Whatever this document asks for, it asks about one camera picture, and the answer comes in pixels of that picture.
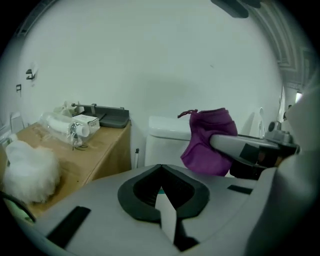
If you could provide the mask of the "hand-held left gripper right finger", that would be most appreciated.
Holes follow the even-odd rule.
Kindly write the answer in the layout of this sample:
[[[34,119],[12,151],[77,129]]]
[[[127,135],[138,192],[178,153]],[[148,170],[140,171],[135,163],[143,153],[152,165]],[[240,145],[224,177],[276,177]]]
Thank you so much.
[[[172,241],[161,256],[173,256],[207,239],[237,213],[256,180],[195,174],[161,166],[161,227]]]

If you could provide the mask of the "white toilet with tank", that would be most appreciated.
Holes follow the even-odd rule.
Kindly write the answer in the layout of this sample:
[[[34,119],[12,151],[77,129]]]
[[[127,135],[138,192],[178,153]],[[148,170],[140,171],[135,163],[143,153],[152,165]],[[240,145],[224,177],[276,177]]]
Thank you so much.
[[[150,116],[146,138],[144,165],[156,164],[184,167],[181,155],[191,139],[187,120],[161,116]],[[177,213],[166,192],[160,188],[155,208],[160,211],[161,229],[170,242],[174,242]]]

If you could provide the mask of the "purple cloth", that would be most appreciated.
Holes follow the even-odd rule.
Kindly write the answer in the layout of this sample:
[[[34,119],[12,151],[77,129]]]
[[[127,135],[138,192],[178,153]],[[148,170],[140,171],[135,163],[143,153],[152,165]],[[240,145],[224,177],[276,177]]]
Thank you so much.
[[[224,177],[232,166],[232,158],[218,152],[210,144],[213,135],[237,136],[235,122],[227,109],[214,110],[191,109],[182,112],[177,117],[190,115],[189,127],[191,138],[181,155],[186,168],[198,173]]]

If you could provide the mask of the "crumpled white bag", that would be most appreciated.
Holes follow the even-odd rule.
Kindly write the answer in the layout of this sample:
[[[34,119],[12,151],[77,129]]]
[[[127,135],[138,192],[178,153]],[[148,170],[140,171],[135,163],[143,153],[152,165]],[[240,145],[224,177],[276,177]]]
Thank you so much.
[[[61,106],[55,107],[53,112],[71,118],[77,114],[76,106],[72,106],[72,103],[68,101],[65,101]]]

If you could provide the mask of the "dark grey tray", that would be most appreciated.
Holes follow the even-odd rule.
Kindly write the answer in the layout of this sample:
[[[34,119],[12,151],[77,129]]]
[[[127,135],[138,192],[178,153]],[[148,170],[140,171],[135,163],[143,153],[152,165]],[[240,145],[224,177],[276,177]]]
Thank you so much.
[[[96,103],[90,105],[72,103],[71,106],[82,107],[82,115],[98,118],[101,127],[122,129],[130,120],[130,112],[124,107],[99,106]]]

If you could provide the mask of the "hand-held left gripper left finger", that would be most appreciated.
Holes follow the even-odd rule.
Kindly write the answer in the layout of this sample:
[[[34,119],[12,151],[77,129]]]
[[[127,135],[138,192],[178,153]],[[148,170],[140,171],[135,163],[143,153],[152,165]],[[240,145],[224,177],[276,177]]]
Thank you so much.
[[[66,246],[78,256],[176,256],[180,252],[157,223],[138,221],[118,201],[118,189],[128,179],[147,171],[140,167],[89,182],[56,203],[34,228],[47,236],[76,206],[90,213]]]

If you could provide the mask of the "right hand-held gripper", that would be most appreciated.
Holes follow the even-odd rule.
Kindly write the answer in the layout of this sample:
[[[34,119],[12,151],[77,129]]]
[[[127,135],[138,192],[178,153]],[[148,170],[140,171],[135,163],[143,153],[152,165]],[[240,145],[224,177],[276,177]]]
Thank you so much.
[[[320,256],[320,86],[306,93],[288,113],[300,151],[276,168],[265,205],[244,230],[234,228],[229,256]],[[213,149],[235,161],[245,144],[259,148],[261,139],[214,134]]]

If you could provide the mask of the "small white box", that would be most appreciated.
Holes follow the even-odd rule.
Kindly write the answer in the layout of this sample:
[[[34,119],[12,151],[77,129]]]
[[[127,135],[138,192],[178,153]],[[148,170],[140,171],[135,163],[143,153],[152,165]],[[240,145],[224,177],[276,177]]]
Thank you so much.
[[[97,130],[100,129],[100,121],[99,118],[96,116],[84,115],[79,114],[72,117],[78,123],[87,125],[89,128],[90,134],[94,134]]]

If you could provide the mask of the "large brown cardboard box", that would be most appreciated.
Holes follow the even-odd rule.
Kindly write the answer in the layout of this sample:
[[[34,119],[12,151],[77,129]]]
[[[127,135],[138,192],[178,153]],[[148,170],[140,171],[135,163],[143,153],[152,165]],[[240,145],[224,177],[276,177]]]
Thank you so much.
[[[79,149],[51,137],[38,123],[19,131],[17,137],[34,148],[52,149],[59,160],[61,178],[54,194],[45,203],[26,206],[35,218],[91,181],[129,171],[132,167],[130,124],[125,128],[101,127],[85,143],[85,148]]]

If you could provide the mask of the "white fluffy brush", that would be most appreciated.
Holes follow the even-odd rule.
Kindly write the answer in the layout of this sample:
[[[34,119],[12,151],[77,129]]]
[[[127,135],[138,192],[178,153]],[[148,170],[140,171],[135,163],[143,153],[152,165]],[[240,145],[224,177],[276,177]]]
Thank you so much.
[[[45,203],[61,178],[59,159],[53,150],[32,147],[11,134],[5,154],[4,192],[25,204]]]

